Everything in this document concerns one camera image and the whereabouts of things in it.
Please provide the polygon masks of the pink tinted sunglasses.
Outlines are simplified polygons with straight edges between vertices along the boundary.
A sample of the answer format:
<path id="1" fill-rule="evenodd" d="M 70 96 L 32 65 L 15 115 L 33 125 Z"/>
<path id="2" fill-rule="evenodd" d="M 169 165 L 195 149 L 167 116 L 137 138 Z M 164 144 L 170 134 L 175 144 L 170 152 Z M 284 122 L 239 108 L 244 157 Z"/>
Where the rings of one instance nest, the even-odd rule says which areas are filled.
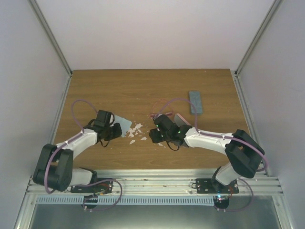
<path id="1" fill-rule="evenodd" d="M 165 99 L 159 99 L 157 102 L 154 103 L 154 105 L 151 107 L 150 112 L 148 116 L 153 119 L 155 116 L 159 113 L 159 111 L 163 108 L 163 106 L 167 103 L 168 101 Z M 161 112 L 160 114 L 164 114 L 166 116 L 172 116 L 173 115 L 173 109 L 170 105 L 167 105 Z"/>

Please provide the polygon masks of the teal glasses case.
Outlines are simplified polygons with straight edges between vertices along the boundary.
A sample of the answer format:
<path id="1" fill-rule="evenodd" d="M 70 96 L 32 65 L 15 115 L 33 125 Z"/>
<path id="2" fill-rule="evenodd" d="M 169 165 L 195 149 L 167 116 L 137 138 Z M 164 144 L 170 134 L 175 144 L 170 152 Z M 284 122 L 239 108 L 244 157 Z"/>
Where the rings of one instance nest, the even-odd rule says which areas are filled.
<path id="1" fill-rule="evenodd" d="M 191 114 L 202 115 L 203 105 L 201 93 L 199 91 L 189 91 L 189 101 L 193 104 L 191 105 Z"/>

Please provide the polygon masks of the pink glasses case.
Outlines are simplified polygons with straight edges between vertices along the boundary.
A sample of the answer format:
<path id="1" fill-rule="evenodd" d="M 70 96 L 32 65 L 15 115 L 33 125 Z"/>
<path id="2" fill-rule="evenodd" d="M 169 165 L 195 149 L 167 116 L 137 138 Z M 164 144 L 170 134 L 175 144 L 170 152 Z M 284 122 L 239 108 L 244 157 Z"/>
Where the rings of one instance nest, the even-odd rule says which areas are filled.
<path id="1" fill-rule="evenodd" d="M 189 125 L 191 126 L 191 124 L 179 113 L 176 113 L 173 119 L 174 123 L 180 127 L 182 125 Z"/>

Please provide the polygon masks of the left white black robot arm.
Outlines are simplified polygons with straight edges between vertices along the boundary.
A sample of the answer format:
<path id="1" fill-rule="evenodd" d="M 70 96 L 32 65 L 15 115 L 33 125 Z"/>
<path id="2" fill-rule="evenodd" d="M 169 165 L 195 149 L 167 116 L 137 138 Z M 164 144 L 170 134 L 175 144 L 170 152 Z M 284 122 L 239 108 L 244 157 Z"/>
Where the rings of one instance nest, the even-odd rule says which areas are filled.
<path id="1" fill-rule="evenodd" d="M 82 187 L 92 193 L 98 188 L 96 172 L 86 168 L 74 168 L 73 161 L 86 149 L 103 142 L 110 142 L 122 135 L 115 115 L 99 110 L 97 117 L 89 121 L 75 136 L 56 145 L 46 144 L 38 159 L 33 182 L 45 187 L 47 193 L 65 191 L 68 187 Z"/>

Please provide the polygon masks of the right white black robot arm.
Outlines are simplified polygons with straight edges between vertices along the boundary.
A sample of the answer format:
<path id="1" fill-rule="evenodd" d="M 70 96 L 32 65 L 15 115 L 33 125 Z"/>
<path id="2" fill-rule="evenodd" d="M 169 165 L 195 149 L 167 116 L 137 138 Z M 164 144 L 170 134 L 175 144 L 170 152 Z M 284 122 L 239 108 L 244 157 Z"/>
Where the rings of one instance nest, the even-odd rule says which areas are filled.
<path id="1" fill-rule="evenodd" d="M 154 119 L 155 129 L 149 131 L 153 143 L 166 142 L 180 147 L 203 148 L 227 156 L 229 162 L 219 167 L 208 181 L 216 193 L 222 193 L 240 177 L 253 178 L 264 160 L 264 150 L 244 130 L 215 133 L 191 125 L 178 125 L 162 114 Z"/>

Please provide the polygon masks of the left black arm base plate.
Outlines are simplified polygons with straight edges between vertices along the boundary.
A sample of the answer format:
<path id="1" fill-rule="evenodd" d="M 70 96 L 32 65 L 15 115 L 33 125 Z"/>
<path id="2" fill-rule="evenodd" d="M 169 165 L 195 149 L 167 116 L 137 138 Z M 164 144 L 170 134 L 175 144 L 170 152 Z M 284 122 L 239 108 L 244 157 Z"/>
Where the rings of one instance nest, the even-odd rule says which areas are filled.
<path id="1" fill-rule="evenodd" d="M 84 194 L 108 194 L 112 192 L 113 180 L 110 178 L 97 178 L 97 182 L 103 181 L 94 186 L 72 186 L 66 190 L 71 193 L 84 193 Z"/>

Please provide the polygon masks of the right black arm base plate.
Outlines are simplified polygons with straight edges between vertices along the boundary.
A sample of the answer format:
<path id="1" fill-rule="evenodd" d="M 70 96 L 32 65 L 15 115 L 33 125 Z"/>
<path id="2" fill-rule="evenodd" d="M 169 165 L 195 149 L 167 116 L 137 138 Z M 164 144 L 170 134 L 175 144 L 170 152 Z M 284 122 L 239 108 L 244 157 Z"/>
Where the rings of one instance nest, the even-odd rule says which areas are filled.
<path id="1" fill-rule="evenodd" d="M 216 186 L 212 184 L 211 178 L 197 178 L 191 188 L 196 189 L 198 194 L 238 194 L 239 187 L 237 180 L 232 181 L 227 186 Z"/>

